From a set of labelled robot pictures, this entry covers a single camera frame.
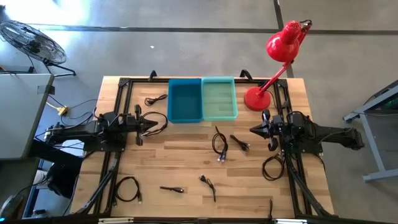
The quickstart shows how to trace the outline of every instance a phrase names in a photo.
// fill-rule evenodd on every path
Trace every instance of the lamp shade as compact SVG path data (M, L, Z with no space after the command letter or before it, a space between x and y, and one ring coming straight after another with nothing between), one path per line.
M291 62L298 54L301 25L297 21L286 23L282 31L274 34L267 42L268 55L278 62Z

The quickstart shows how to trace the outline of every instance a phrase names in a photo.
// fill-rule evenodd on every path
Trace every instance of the blue bin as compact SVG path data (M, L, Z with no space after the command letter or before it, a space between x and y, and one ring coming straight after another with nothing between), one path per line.
M201 79L169 80L167 118L172 123L199 123L203 119Z

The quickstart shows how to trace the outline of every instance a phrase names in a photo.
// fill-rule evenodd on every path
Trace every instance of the red desk lamp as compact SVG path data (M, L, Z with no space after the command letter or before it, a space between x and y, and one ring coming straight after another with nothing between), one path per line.
M271 98L266 90L293 63L299 52L300 45L311 26L311 20L302 22L290 21L286 23L282 31L274 34L268 40L266 45L268 55L278 62L284 62L284 64L263 87L253 87L246 92L244 103L250 110L262 111L270 105Z

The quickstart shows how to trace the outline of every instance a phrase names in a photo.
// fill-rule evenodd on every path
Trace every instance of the fan stand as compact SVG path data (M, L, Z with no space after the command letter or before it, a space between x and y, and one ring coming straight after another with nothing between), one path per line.
M46 69L49 71L50 74L52 74L52 72L50 71L49 66L55 66L55 67L62 68L62 69L64 69L64 70L67 70L67 71L71 72L71 73L66 73L66 74L54 75L54 77L64 77L64 76L69 76L69 75L76 76L76 72L75 72L74 70L72 70L72 69L65 68L65 67L63 67L63 66L54 64L54 63L50 62L50 61L47 60L47 59L44 59L42 62L43 62L43 64L45 65Z

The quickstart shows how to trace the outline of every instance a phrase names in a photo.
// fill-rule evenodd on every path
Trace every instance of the fan grille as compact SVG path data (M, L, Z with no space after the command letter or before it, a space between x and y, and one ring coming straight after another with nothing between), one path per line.
M59 65L67 60L65 51L54 40L21 22L2 22L0 34L18 50L42 62L48 60Z

